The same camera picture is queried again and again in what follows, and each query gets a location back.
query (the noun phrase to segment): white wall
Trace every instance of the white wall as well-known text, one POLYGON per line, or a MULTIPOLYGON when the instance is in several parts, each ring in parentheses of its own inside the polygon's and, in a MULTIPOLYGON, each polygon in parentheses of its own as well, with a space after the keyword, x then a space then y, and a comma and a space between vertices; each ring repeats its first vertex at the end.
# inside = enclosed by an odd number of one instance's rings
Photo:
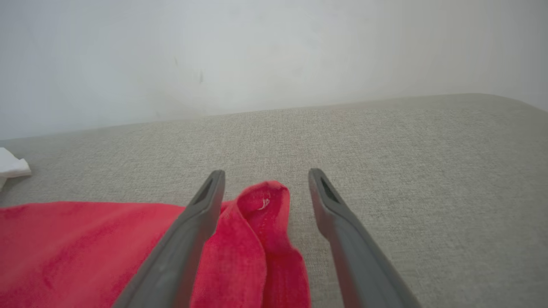
POLYGON ((0 139, 480 92, 548 110, 546 0, 0 0, 0 139))

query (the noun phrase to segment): red cloth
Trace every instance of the red cloth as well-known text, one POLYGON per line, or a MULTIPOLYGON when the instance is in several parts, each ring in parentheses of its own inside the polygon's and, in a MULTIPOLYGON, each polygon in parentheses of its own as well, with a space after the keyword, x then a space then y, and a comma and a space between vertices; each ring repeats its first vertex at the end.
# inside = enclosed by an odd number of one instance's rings
MULTIPOLYGON (((3 307, 110 307, 183 207, 54 202, 0 209, 3 307)), ((192 307, 310 307, 287 237, 289 191, 275 181, 223 202, 192 307)))

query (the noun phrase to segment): white cloth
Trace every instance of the white cloth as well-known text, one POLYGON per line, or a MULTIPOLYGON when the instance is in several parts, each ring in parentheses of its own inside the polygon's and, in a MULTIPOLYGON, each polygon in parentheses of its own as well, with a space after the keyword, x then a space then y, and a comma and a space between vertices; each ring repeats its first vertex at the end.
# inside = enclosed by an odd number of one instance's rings
POLYGON ((0 147, 0 191, 8 178, 24 175, 31 175, 31 168, 29 168, 27 161, 17 159, 5 147, 0 147))

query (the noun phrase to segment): gray fabric surface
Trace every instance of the gray fabric surface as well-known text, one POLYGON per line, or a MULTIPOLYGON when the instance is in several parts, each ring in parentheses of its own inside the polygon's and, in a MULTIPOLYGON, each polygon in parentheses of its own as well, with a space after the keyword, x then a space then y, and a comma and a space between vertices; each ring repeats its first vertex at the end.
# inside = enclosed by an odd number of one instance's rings
POLYGON ((226 171, 226 199, 275 179, 292 194, 289 236, 305 258, 313 307, 341 307, 307 186, 308 169, 320 167, 424 307, 545 307, 548 113, 479 94, 386 106, 1 141, 33 176, 8 180, 0 204, 186 205, 213 169, 226 171))

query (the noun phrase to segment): fabric fold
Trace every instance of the fabric fold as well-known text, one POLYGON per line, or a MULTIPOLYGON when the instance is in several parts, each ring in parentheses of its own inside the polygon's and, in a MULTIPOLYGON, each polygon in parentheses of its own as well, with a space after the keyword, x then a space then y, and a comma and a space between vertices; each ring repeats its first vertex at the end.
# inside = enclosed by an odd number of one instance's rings
MULTIPOLYGON (((110 307, 184 207, 53 202, 0 209, 0 303, 110 307)), ((192 307, 310 307, 306 267, 287 236, 276 181, 222 204, 202 251, 192 307)))

